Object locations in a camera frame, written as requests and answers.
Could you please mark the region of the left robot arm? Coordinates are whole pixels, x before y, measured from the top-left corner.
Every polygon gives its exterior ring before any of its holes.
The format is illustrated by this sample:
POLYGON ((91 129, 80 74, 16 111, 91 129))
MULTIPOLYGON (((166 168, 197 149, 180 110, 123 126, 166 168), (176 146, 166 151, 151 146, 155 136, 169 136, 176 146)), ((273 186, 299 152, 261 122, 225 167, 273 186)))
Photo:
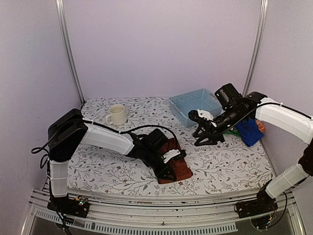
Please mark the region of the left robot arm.
POLYGON ((53 203, 61 212, 69 212, 73 203, 67 198, 67 168, 71 157, 81 144, 112 150, 121 155, 140 159, 161 179, 176 180, 176 174, 161 153, 169 139, 160 129, 137 135, 119 132, 103 124, 86 120, 81 111, 72 109, 48 128, 50 190, 53 203))

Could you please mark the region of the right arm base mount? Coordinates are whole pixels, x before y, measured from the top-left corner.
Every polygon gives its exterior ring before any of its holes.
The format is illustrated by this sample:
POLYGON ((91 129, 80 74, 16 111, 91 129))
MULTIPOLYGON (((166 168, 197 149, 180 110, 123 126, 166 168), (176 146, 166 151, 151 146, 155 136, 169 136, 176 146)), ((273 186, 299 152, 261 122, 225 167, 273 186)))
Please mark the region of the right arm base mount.
POLYGON ((263 188, 256 194, 256 199, 239 201, 234 205, 234 211, 239 218, 246 218, 255 215, 274 212, 278 209, 276 199, 271 198, 263 188))

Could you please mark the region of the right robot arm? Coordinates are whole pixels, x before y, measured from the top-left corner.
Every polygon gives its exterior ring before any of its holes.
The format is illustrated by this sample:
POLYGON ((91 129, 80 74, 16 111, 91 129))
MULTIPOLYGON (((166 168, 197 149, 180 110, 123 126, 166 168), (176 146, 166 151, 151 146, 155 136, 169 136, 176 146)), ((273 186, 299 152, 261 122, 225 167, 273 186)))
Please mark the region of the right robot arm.
POLYGON ((201 109, 188 113, 190 120, 198 127, 193 136, 195 145, 216 145, 224 141, 224 133, 248 119, 256 119, 271 127, 280 129, 306 145, 302 156, 270 180, 258 193, 253 202, 256 213, 264 213, 272 205, 272 200, 290 188, 294 188, 313 174, 313 117, 274 101, 260 92, 240 94, 228 83, 215 92, 215 97, 223 112, 214 117, 201 109))

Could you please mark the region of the brown towel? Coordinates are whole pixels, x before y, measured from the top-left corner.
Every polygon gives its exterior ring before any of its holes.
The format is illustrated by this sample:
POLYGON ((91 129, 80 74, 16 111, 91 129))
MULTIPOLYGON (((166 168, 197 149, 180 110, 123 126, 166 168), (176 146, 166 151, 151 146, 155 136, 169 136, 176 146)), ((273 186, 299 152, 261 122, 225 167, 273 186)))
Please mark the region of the brown towel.
MULTIPOLYGON (((160 154, 165 154, 169 150, 178 149, 181 150, 180 144, 174 138, 169 139, 169 142, 165 143, 161 149, 159 150, 160 154)), ((172 158, 169 161, 170 166, 174 170, 176 179, 175 180, 167 180, 165 178, 161 178, 160 176, 157 177, 159 184, 168 184, 172 182, 177 182, 185 179, 189 179, 193 176, 192 170, 187 166, 187 163, 183 158, 179 158, 175 160, 172 158)))

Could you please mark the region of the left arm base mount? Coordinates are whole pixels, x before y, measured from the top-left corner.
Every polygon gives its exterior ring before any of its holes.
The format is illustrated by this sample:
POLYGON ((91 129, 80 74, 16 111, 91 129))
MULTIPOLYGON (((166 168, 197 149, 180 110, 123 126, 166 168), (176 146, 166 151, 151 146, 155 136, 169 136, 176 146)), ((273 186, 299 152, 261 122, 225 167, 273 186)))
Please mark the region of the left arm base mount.
POLYGON ((74 199, 65 197, 50 196, 47 208, 60 214, 72 215, 80 218, 86 218, 89 212, 89 199, 84 196, 77 196, 74 199))

